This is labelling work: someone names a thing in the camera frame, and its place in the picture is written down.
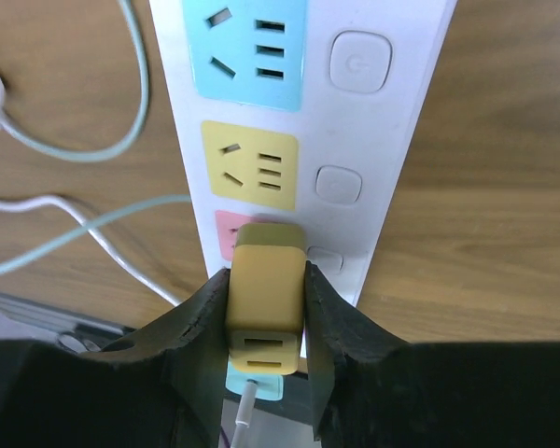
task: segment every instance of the white cable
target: white cable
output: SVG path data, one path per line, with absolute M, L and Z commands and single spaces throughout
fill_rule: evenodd
M 81 226 L 85 225 L 88 219 L 79 212 L 70 202 L 61 196 L 55 196 L 51 194 L 46 194 L 43 196 L 37 196 L 32 199 L 25 201 L 1 201 L 0 200 L 0 212 L 7 213 L 22 213 L 28 212 L 30 210 L 35 210 L 36 208 L 45 207 L 48 205 L 53 205 L 55 207 L 64 210 L 71 217 L 73 217 Z M 88 230 L 88 233 L 93 237 L 93 239 L 104 249 L 104 251 L 112 257 L 112 259 L 127 273 L 132 275 L 138 281 L 143 283 L 146 287 L 151 289 L 153 292 L 161 296 L 166 301 L 170 302 L 173 306 L 177 306 L 182 302 L 178 297 L 176 297 L 172 292 L 168 291 L 163 286 L 151 280 L 137 268 L 135 268 L 126 258 L 124 258 L 120 252 L 105 238 L 105 236 L 96 229 Z
M 78 161 L 85 163 L 114 159 L 126 151 L 137 140 L 139 134 L 143 130 L 147 117 L 147 108 L 149 106 L 149 72 L 147 68 L 147 56 L 143 45 L 143 39 L 141 37 L 141 31 L 139 30 L 139 24 L 134 16 L 131 0 L 119 0 L 119 5 L 124 19 L 127 22 L 127 26 L 129 27 L 129 32 L 131 33 L 131 40 L 133 41 L 134 51 L 137 57 L 137 65 L 139 66 L 139 82 L 141 85 L 141 100 L 139 101 L 139 108 L 134 122 L 131 125 L 131 129 L 127 132 L 127 134 L 111 147 L 95 151 L 71 151 L 61 147 L 53 147 L 52 145 L 48 145 L 34 139 L 32 136 L 20 129 L 1 109 L 0 129 L 4 129 L 12 137 L 16 138 L 24 145 L 43 154 L 64 161 Z
M 234 436 L 232 436 L 231 448 L 243 448 L 245 446 L 246 431 L 251 425 L 257 392 L 258 384 L 253 380 L 248 380 L 245 383 L 245 389 L 239 402 L 239 410 L 236 413 L 236 429 L 234 430 Z

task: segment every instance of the teal outlet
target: teal outlet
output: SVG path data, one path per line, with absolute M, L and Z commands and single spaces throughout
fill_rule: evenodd
M 184 0 L 199 94 L 299 110 L 306 12 L 306 0 Z

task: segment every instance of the wooden surface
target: wooden surface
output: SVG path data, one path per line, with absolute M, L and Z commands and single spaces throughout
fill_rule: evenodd
M 188 191 L 147 0 L 135 4 L 152 85 L 140 141 L 84 165 L 0 133 L 0 197 L 66 194 L 89 213 Z M 74 148 L 120 138 L 139 98 L 114 0 L 2 0 L 0 73 L 8 112 Z M 0 260 L 72 227 L 58 210 L 0 214 Z M 190 205 L 105 232 L 181 296 L 206 279 Z M 134 327 L 169 309 L 89 236 L 0 289 Z M 359 308 L 413 341 L 560 339 L 560 1 L 459 0 Z

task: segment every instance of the white button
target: white button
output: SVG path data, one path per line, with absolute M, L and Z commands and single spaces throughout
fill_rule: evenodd
M 343 268 L 343 256 L 323 247 L 315 245 L 309 247 L 307 257 L 325 275 L 340 273 L 340 270 Z
M 339 89 L 372 93 L 384 85 L 391 59 L 392 46 L 385 37 L 346 31 L 334 41 L 329 76 Z
M 361 176 L 338 166 L 324 166 L 317 173 L 315 191 L 329 203 L 355 203 L 361 193 Z

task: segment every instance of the power strip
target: power strip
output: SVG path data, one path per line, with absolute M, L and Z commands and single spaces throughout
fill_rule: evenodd
M 455 0 L 151 0 L 209 275 L 290 222 L 357 303 Z

